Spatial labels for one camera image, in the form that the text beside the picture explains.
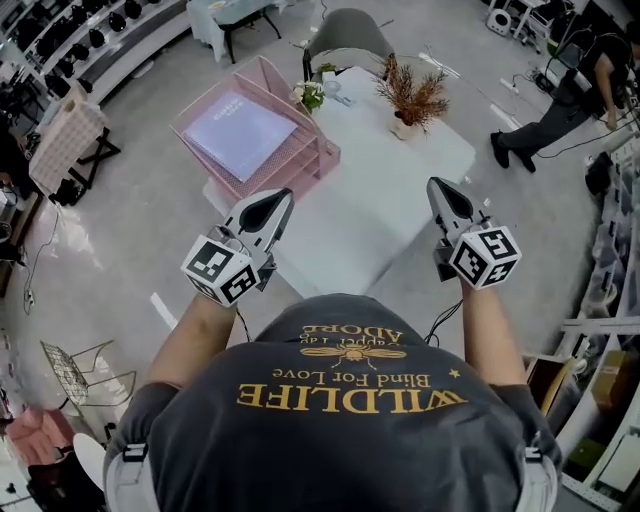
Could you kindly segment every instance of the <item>white flowers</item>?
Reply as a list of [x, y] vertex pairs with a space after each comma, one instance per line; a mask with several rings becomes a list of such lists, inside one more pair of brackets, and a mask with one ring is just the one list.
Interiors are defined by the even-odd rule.
[[324, 101], [322, 84], [300, 81], [293, 88], [291, 99], [304, 104], [309, 110], [318, 108]]
[[302, 95], [304, 94], [304, 89], [302, 87], [295, 87], [293, 89], [293, 95], [295, 99], [298, 101], [302, 101]]

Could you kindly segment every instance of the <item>black bag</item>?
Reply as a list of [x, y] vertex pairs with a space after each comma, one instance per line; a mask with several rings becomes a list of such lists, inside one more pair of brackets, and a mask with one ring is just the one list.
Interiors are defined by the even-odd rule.
[[97, 28], [89, 30], [89, 41], [94, 48], [100, 48], [104, 44], [104, 36]]
[[116, 32], [122, 32], [127, 26], [127, 22], [118, 13], [112, 12], [109, 14], [109, 26]]
[[141, 12], [142, 7], [140, 7], [140, 4], [136, 2], [136, 0], [127, 0], [124, 3], [124, 13], [132, 20], [138, 19]]

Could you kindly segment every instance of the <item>white table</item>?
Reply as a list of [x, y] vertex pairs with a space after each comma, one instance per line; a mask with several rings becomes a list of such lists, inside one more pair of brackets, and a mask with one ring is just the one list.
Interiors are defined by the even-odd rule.
[[[296, 203], [274, 248], [278, 272], [303, 297], [365, 294], [431, 220], [429, 178], [459, 183], [475, 159], [473, 147], [442, 121], [426, 137], [398, 140], [387, 129], [393, 110], [367, 71], [351, 68], [337, 80], [357, 103], [348, 108], [326, 98], [313, 118], [341, 147], [341, 162]], [[228, 213], [214, 181], [204, 194]]]
[[98, 441], [86, 434], [73, 436], [73, 449], [84, 472], [101, 491], [104, 491], [102, 486], [102, 465], [106, 453], [105, 449]]
[[280, 14], [287, 0], [191, 0], [187, 14], [193, 38], [211, 45], [216, 62], [227, 53], [224, 32], [218, 25], [233, 25], [269, 5], [278, 7]]
[[[487, 10], [487, 16], [491, 14], [491, 11], [493, 11], [493, 9], [495, 8], [497, 1], [498, 0], [491, 0], [491, 3], [489, 4], [489, 9]], [[526, 7], [526, 10], [524, 11], [522, 18], [520, 19], [520, 24], [518, 25], [518, 28], [513, 33], [514, 39], [518, 39], [518, 36], [520, 35], [520, 32], [522, 31], [524, 24], [527, 22], [527, 20], [529, 19], [529, 16], [531, 15], [531, 11], [536, 7], [540, 7], [541, 5], [546, 3], [545, 0], [517, 0], [517, 1], [523, 4]], [[504, 4], [503, 9], [505, 11], [507, 10], [507, 7], [509, 7], [510, 3], [511, 3], [511, 0], [507, 0], [507, 2]]]

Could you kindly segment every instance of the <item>man walking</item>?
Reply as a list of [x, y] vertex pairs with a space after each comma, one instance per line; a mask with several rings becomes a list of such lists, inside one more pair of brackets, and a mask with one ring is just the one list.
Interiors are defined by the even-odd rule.
[[626, 40], [616, 34], [597, 37], [577, 68], [591, 84], [590, 89], [583, 92], [578, 84], [579, 74], [576, 79], [575, 70], [570, 70], [553, 92], [554, 101], [540, 122], [511, 133], [491, 134], [493, 154], [500, 166], [509, 167], [509, 151], [513, 151], [529, 172], [535, 172], [533, 155], [575, 130], [590, 116], [600, 117], [605, 111], [607, 128], [614, 131], [617, 127], [614, 93], [626, 82], [635, 59], [640, 59], [639, 23], [627, 25]]

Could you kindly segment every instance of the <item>pink mesh file organizer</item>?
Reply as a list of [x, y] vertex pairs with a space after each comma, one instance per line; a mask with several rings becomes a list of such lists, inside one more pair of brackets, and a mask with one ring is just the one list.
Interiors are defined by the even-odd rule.
[[[230, 90], [296, 124], [293, 133], [245, 182], [236, 179], [184, 136], [191, 123]], [[280, 187], [290, 188], [299, 199], [336, 167], [340, 148], [322, 134], [311, 117], [296, 109], [290, 93], [291, 88], [275, 66], [264, 57], [256, 57], [189, 105], [171, 128], [233, 202], [260, 190]]]

